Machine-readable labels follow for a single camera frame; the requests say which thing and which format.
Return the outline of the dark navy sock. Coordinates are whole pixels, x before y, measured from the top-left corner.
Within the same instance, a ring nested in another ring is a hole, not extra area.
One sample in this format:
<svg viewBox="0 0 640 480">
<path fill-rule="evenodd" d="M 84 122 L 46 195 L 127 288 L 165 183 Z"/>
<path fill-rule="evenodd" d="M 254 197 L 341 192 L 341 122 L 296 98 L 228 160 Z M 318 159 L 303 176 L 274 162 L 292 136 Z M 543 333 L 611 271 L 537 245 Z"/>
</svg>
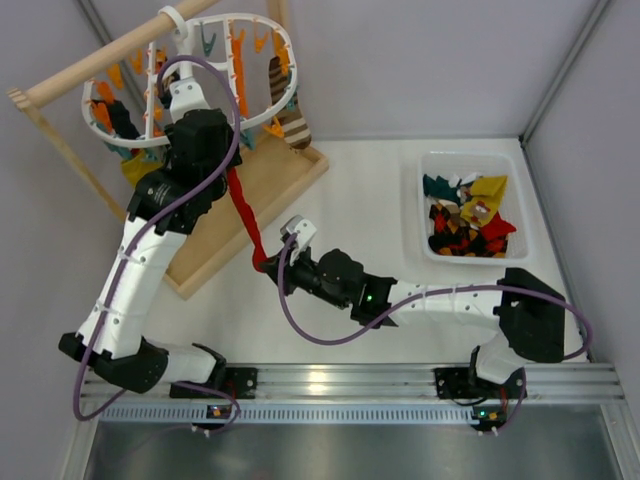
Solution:
<svg viewBox="0 0 640 480">
<path fill-rule="evenodd" d="M 131 121 L 129 110 L 119 100 L 105 104 L 111 125 L 115 133 L 127 140 L 136 140 L 140 137 L 140 132 Z"/>
</svg>

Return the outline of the large mustard yellow sock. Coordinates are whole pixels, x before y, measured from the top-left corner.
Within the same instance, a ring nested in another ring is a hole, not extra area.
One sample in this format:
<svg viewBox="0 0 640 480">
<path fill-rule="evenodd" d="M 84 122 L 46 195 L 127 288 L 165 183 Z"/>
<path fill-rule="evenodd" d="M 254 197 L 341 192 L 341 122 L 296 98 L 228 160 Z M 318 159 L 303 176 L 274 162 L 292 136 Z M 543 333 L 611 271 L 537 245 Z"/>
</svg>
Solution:
<svg viewBox="0 0 640 480">
<path fill-rule="evenodd" d="M 135 187 L 145 175 L 162 166 L 163 161 L 146 150 L 138 150 L 132 158 L 120 163 L 121 173 L 132 187 Z"/>
</svg>

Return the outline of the thin mustard yellow sock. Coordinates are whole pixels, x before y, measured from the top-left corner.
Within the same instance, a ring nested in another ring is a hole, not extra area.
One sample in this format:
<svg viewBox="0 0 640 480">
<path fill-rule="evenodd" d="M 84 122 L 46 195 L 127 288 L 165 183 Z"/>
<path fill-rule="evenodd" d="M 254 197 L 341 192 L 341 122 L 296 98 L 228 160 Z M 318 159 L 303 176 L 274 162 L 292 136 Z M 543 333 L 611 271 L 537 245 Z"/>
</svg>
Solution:
<svg viewBox="0 0 640 480">
<path fill-rule="evenodd" d="M 507 176 L 479 177 L 460 188 L 461 218 L 470 224 L 484 227 L 499 211 L 508 185 Z"/>
</svg>

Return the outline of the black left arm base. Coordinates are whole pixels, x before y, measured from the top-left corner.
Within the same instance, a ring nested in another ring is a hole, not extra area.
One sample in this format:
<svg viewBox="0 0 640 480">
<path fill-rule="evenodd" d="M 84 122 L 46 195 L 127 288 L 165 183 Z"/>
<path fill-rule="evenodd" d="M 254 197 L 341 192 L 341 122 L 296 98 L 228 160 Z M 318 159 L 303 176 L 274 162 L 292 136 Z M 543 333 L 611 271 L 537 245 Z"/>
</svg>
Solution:
<svg viewBox="0 0 640 480">
<path fill-rule="evenodd" d="M 257 386 L 257 368 L 227 367 L 221 383 L 215 386 L 207 384 L 206 388 L 221 391 L 236 400 L 250 400 L 255 398 Z M 172 384 L 169 390 L 169 397 L 174 399 L 208 399 L 217 398 L 217 395 Z"/>
</svg>

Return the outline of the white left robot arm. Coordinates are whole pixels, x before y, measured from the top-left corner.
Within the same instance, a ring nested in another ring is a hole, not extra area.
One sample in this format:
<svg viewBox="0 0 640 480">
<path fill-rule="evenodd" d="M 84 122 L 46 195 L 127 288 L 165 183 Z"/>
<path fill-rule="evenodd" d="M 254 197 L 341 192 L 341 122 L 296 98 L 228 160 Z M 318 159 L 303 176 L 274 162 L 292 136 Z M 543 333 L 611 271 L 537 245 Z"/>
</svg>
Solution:
<svg viewBox="0 0 640 480">
<path fill-rule="evenodd" d="M 156 215 L 189 195 L 225 159 L 233 166 L 241 162 L 232 127 L 219 109 L 191 110 L 165 132 L 170 142 L 166 163 L 135 186 L 117 257 L 93 310 L 58 345 L 73 360 L 86 361 L 103 380 L 136 393 L 181 381 L 216 388 L 226 368 L 225 358 L 204 345 L 169 346 L 143 336 L 169 264 L 199 218 L 225 195 L 226 177 L 218 176 L 161 220 Z"/>
</svg>

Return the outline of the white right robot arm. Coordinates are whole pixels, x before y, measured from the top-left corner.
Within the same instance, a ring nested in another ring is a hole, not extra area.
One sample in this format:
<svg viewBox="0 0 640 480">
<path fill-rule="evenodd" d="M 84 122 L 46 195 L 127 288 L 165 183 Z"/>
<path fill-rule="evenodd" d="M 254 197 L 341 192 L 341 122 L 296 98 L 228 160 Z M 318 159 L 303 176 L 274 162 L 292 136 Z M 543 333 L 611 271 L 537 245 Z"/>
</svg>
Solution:
<svg viewBox="0 0 640 480">
<path fill-rule="evenodd" d="M 429 286 L 369 274 L 339 249 L 319 260 L 308 251 L 280 251 L 260 268 L 281 298 L 301 289 L 349 310 L 362 327 L 430 322 L 492 332 L 470 354 L 473 380 L 502 385 L 527 364 L 560 363 L 565 357 L 564 298 L 523 268 L 506 269 L 492 284 Z"/>
</svg>

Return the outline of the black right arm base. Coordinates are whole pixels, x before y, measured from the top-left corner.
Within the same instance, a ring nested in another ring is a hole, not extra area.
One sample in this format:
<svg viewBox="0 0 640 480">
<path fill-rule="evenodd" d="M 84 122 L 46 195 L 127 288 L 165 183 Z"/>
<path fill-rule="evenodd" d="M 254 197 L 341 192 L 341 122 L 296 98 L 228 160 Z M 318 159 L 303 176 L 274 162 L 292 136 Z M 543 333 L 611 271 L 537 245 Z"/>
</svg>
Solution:
<svg viewBox="0 0 640 480">
<path fill-rule="evenodd" d="M 439 399 L 462 402 L 518 399 L 525 383 L 522 370 L 503 383 L 481 379 L 470 367 L 439 367 L 434 370 L 434 376 Z"/>
</svg>

